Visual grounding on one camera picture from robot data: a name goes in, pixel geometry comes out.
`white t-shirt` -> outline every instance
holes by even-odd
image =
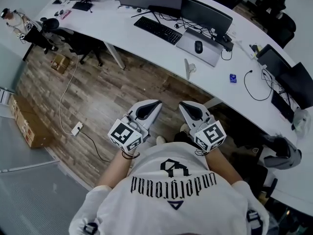
[[[31,30],[32,24],[30,23],[28,26],[25,26],[22,15],[13,12],[13,18],[8,20],[6,19],[6,22],[11,26],[10,28],[12,31],[16,28],[19,30],[20,33],[27,35],[28,32]]]
[[[83,228],[90,222],[101,235],[249,235],[248,210],[258,212],[266,234],[268,214],[248,184],[232,187],[195,151],[181,142],[148,149],[114,189],[99,186],[87,194],[70,235],[86,234]]]

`small box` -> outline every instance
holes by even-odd
[[[210,124],[194,136],[194,142],[205,152],[209,152],[220,146],[226,139],[226,133],[219,121]]]
[[[237,76],[235,74],[230,74],[229,80],[231,83],[237,83]]]
[[[108,133],[110,140],[122,151],[130,152],[143,143],[142,134],[117,119]]]
[[[56,70],[58,73],[63,74],[70,63],[70,59],[61,54],[57,54],[52,61],[51,68]]]

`wooden floor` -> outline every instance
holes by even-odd
[[[84,135],[66,135],[60,127],[59,102],[76,67],[77,56],[69,52],[68,46],[54,39],[58,53],[71,59],[67,71],[61,75],[50,65],[56,53],[47,55],[34,47],[27,57],[24,70],[17,87],[18,94],[25,96],[34,110],[55,137],[51,145],[56,155],[87,184],[94,186],[108,163],[99,160],[93,143]],[[101,53],[103,67],[91,53],[84,63],[78,65],[75,76],[62,101],[61,117],[64,129],[70,133],[78,121],[84,124],[83,131],[95,141],[103,159],[111,160],[118,148],[107,137],[107,133],[117,118],[136,102],[159,99],[162,111],[150,129],[151,137],[139,149],[155,145],[156,137],[162,135],[172,141],[183,124],[178,111],[178,103],[191,100],[205,103],[212,96],[191,85],[184,79],[167,72],[137,56],[119,50],[125,70],[119,68],[113,57],[106,51]],[[226,133],[231,125],[234,111],[220,104],[210,112],[220,120]],[[227,158],[236,154],[253,155],[250,150],[237,148],[231,137],[221,146]]]

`white cable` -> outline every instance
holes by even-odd
[[[59,116],[60,116],[60,125],[61,125],[61,128],[62,128],[62,130],[63,130],[63,132],[64,132],[65,134],[67,134],[67,135],[72,135],[72,136],[73,136],[72,133],[67,133],[67,132],[63,129],[63,126],[62,126],[62,119],[61,119],[61,103],[62,103],[62,98],[64,97],[65,93],[67,92],[68,87],[69,87],[69,84],[70,84],[71,81],[73,80],[73,77],[74,77],[74,75],[75,75],[75,72],[76,72],[76,70],[77,70],[77,68],[78,68],[79,59],[80,59],[80,55],[78,56],[78,60],[77,60],[77,64],[76,64],[76,68],[75,68],[75,70],[74,70],[73,76],[72,76],[72,78],[70,79],[70,81],[68,82],[67,88],[66,88],[66,90],[64,91],[64,93],[63,93],[63,95],[62,95],[62,97],[61,97],[61,99],[60,99],[60,107],[59,107]]]

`black keyboard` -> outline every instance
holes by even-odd
[[[280,111],[280,113],[292,123],[294,112],[288,103],[276,92],[273,92],[272,104]]]
[[[89,11],[92,6],[93,6],[92,3],[76,2],[72,9]]]
[[[173,45],[175,45],[182,36],[179,32],[146,17],[141,17],[134,25]]]

